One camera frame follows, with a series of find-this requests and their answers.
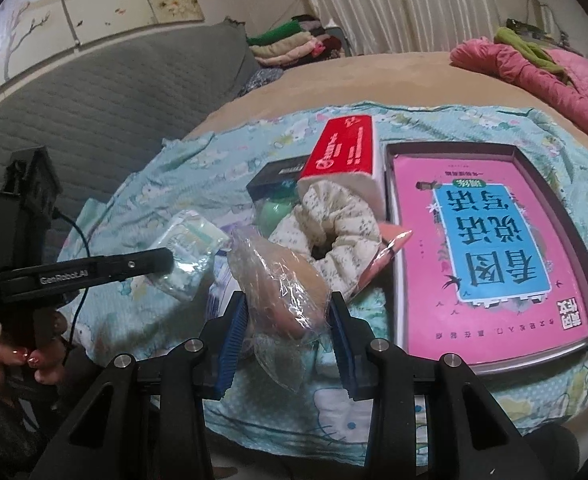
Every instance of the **metal pivot bolt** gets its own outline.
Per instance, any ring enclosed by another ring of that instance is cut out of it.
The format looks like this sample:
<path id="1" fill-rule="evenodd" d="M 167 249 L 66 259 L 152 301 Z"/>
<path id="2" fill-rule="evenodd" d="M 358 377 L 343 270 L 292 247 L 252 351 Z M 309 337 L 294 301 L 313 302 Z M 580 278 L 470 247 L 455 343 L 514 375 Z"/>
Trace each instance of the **metal pivot bolt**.
<path id="1" fill-rule="evenodd" d="M 117 368 L 127 368 L 130 366 L 132 358 L 127 354 L 121 354 L 114 357 L 114 366 Z"/>
<path id="2" fill-rule="evenodd" d="M 372 350 L 375 350 L 376 352 L 384 352 L 389 348 L 389 341 L 387 339 L 377 337 L 376 339 L 372 339 L 369 346 L 371 346 Z"/>
<path id="3" fill-rule="evenodd" d="M 458 368 L 462 364 L 462 359 L 458 354 L 445 354 L 443 361 L 447 366 L 451 366 L 452 368 Z"/>
<path id="4" fill-rule="evenodd" d="M 187 352 L 198 352 L 201 348 L 203 348 L 203 341 L 198 338 L 187 339 L 185 342 Z"/>

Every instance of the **human hand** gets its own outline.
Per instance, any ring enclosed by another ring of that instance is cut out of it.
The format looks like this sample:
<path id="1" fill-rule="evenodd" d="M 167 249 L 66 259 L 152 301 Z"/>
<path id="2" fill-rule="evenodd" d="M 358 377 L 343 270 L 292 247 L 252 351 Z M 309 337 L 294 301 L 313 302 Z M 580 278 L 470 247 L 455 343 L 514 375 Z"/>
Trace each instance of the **human hand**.
<path id="1" fill-rule="evenodd" d="M 65 317 L 58 312 L 53 314 L 54 331 L 58 336 L 67 329 Z M 58 384 L 64 375 L 63 358 L 65 357 L 65 346 L 60 338 L 56 337 L 50 343 L 29 350 L 8 343 L 3 334 L 0 334 L 0 398 L 7 404 L 12 404 L 10 392 L 5 384 L 5 367 L 22 366 L 27 364 L 34 368 L 34 379 L 41 384 Z"/>

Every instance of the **green cloth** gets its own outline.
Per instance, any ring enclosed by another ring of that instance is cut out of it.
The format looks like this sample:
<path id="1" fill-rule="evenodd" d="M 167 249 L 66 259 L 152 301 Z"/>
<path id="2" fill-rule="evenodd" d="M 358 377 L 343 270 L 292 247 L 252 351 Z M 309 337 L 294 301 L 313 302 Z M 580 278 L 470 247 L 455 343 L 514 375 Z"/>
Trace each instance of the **green cloth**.
<path id="1" fill-rule="evenodd" d="M 554 75 L 557 75 L 563 83 L 567 83 L 569 76 L 567 72 L 560 65 L 554 63 L 552 57 L 547 54 L 539 44 L 527 42 L 517 35 L 513 30 L 507 27 L 501 27 L 496 32 L 494 43 L 503 43 L 511 45 L 529 62 L 536 65 L 538 68 L 547 70 Z"/>
<path id="2" fill-rule="evenodd" d="M 266 46 L 277 41 L 284 40 L 290 36 L 293 36 L 297 32 L 302 32 L 300 23 L 291 20 L 290 22 L 283 23 L 272 30 L 268 30 L 263 34 L 256 36 L 255 38 L 247 38 L 249 45 Z"/>

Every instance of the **gray quilted fabric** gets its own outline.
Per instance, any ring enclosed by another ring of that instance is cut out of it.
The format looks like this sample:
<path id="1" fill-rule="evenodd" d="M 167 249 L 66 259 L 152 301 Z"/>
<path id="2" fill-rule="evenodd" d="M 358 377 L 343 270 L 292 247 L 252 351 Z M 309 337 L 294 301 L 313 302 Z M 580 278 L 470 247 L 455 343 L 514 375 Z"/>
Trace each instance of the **gray quilted fabric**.
<path id="1" fill-rule="evenodd" d="M 13 150 L 45 145 L 63 186 L 56 205 L 76 218 L 88 198 L 109 200 L 164 137 L 184 137 L 234 99 L 257 69 L 245 27 L 229 20 L 79 56 L 0 103 L 0 186 Z M 46 262 L 68 231 L 55 222 Z"/>

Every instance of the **blue patterned cloth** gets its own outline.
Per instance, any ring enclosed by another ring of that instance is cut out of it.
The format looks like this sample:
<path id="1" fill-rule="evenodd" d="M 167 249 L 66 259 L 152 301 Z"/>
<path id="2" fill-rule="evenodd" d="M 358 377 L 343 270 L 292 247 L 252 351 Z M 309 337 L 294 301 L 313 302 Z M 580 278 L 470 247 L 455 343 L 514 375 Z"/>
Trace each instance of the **blue patterned cloth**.
<path id="1" fill-rule="evenodd" d="M 385 107 L 361 103 L 260 120 L 224 134 L 168 141 L 107 203 L 88 201 L 78 220 L 92 254 L 147 249 L 176 212 L 191 208 L 219 226 L 247 223 L 251 200 L 245 186 L 267 162 L 311 152 L 328 119 L 373 116 L 383 142 L 472 140 L 517 145 L 567 206 L 588 247 L 588 150 L 538 110 L 501 107 Z M 82 257 L 72 232 L 60 260 Z M 78 300 L 62 309 L 69 318 Z M 199 334 L 205 298 L 181 304 L 142 278 L 91 288 L 79 316 L 80 339 L 101 365 L 119 352 L 138 359 L 164 354 Z M 385 296 L 370 287 L 351 305 L 378 336 L 387 336 Z M 362 464 L 371 402 L 352 402 L 336 377 L 333 354 L 310 354 L 302 390 L 280 388 L 253 360 L 240 363 L 221 402 L 206 402 L 209 428 L 243 446 L 276 454 Z M 588 405 L 588 351 L 509 378 L 486 380 L 517 427 L 530 431 L 571 416 Z M 424 404 L 417 402 L 417 454 L 426 463 Z"/>

